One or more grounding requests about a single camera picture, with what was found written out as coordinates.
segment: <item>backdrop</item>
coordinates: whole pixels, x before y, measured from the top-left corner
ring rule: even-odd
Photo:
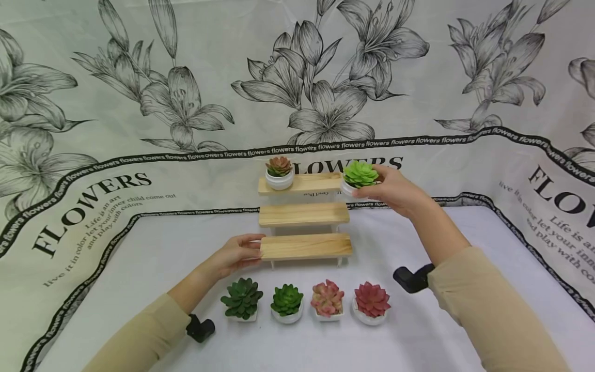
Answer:
[[[138,218],[257,212],[273,155],[385,164],[491,208],[595,320],[593,17],[590,0],[0,2],[2,366],[38,365]]]

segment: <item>wooden plank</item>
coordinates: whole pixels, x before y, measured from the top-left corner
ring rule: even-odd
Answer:
[[[261,227],[336,225],[349,222],[345,203],[263,205],[258,214]]]
[[[348,234],[266,236],[261,240],[264,261],[340,258],[353,254]]]
[[[259,195],[277,195],[281,193],[308,193],[338,191],[341,188],[341,173],[296,174],[293,184],[285,190],[273,190],[264,177],[258,180]]]

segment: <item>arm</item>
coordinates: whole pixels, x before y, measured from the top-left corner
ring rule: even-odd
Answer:
[[[235,236],[168,293],[126,323],[83,372],[144,372],[185,335],[190,314],[219,279],[260,263],[262,234]]]
[[[399,171],[374,168],[383,182],[353,195],[383,201],[411,220],[436,266],[430,289],[465,329],[486,371],[569,371],[531,308],[442,208]]]

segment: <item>pink succulent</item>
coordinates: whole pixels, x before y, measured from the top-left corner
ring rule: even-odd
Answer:
[[[381,317],[390,309],[389,298],[380,285],[373,286],[370,282],[359,285],[359,289],[355,290],[358,310],[372,318]]]
[[[327,283],[319,283],[312,287],[314,294],[310,305],[316,309],[318,315],[330,318],[333,314],[343,312],[343,296],[345,292],[339,290],[339,287],[327,279]]]

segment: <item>white pot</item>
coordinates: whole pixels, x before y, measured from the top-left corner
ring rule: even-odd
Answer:
[[[279,313],[277,311],[274,311],[273,309],[271,309],[271,313],[273,314],[273,318],[275,318],[279,323],[283,323],[283,324],[292,324],[292,323],[295,323],[295,322],[297,322],[302,317],[303,303],[304,303],[304,300],[302,298],[302,303],[299,305],[299,309],[297,311],[297,314],[287,315],[285,317],[282,317],[281,315],[279,315]]]
[[[314,316],[316,316],[316,319],[318,321],[339,321],[343,317],[343,314],[345,314],[345,308],[344,308],[343,312],[341,314],[334,314],[334,315],[331,315],[330,318],[327,318],[327,317],[323,317],[322,315],[318,315],[318,311],[316,311],[316,308],[313,308],[313,309],[314,309]]]
[[[229,320],[231,321],[236,321],[238,323],[250,323],[252,321],[256,321],[256,316],[258,315],[258,308],[256,308],[256,312],[254,314],[252,314],[252,316],[250,316],[248,319],[244,319],[244,318],[238,318],[236,316],[233,317],[227,317]]]
[[[342,174],[342,176],[341,176],[341,193],[343,194],[343,199],[345,199],[346,201],[349,201],[349,202],[359,202],[359,201],[364,200],[364,199],[358,199],[358,198],[352,197],[352,193],[355,190],[357,190],[357,187],[353,187],[350,184],[348,184],[347,182],[345,182],[345,175]]]
[[[353,297],[353,301],[352,301],[352,309],[353,309],[353,313],[355,314],[355,317],[362,323],[366,324],[367,326],[379,326],[382,323],[384,323],[384,321],[386,320],[386,315],[388,313],[388,311],[390,310],[386,310],[384,312],[384,315],[382,315],[381,317],[376,317],[376,318],[372,318],[367,316],[366,314],[362,313],[359,309],[358,309],[358,302],[355,300],[355,296]]]
[[[285,190],[293,183],[293,169],[283,177],[273,177],[268,174],[268,169],[264,171],[267,184],[271,186],[273,190]]]

